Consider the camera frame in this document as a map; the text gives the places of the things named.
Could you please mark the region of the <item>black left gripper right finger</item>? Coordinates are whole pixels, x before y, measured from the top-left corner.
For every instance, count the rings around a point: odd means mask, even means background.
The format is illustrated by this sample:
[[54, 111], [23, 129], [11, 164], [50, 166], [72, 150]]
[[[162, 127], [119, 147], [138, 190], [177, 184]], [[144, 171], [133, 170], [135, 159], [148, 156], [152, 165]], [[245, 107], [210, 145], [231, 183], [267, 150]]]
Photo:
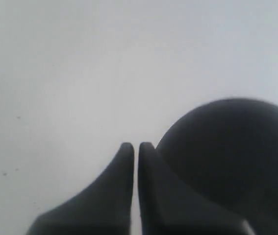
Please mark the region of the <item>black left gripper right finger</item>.
[[138, 193], [144, 235], [253, 235], [248, 221], [185, 184], [150, 142], [139, 146]]

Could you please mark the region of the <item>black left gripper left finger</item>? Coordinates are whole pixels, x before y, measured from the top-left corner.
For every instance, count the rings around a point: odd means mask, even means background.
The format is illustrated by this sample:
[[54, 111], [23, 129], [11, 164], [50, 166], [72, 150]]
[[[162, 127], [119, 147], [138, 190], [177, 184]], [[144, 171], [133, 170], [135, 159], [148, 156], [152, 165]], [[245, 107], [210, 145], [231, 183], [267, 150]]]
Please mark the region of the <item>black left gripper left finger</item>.
[[134, 148], [121, 144], [102, 174], [82, 192], [38, 216], [29, 235], [128, 235], [131, 227]]

